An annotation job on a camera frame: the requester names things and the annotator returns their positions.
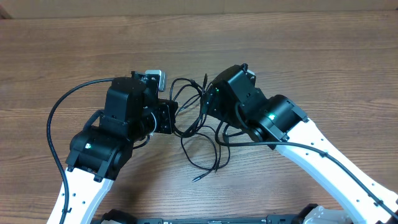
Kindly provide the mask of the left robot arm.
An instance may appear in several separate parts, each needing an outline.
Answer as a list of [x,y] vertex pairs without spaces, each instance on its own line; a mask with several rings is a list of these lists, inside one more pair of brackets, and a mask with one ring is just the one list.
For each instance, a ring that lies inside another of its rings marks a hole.
[[154,133],[172,134],[177,104],[160,99],[165,76],[160,70],[109,78],[110,87],[102,110],[95,111],[70,142],[66,166],[53,145],[51,126],[61,102],[77,90],[105,82],[82,83],[53,105],[47,118],[47,142],[62,177],[62,186],[49,223],[91,223],[122,167],[136,149],[145,146]]

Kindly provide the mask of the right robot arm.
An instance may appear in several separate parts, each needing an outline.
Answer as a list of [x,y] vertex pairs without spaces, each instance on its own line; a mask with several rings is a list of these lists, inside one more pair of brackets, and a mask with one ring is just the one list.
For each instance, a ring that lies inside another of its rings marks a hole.
[[397,223],[397,193],[365,174],[283,95],[266,98],[247,64],[221,72],[205,91],[201,111],[249,135],[248,146],[266,145],[296,163],[342,207],[311,205],[294,223]]

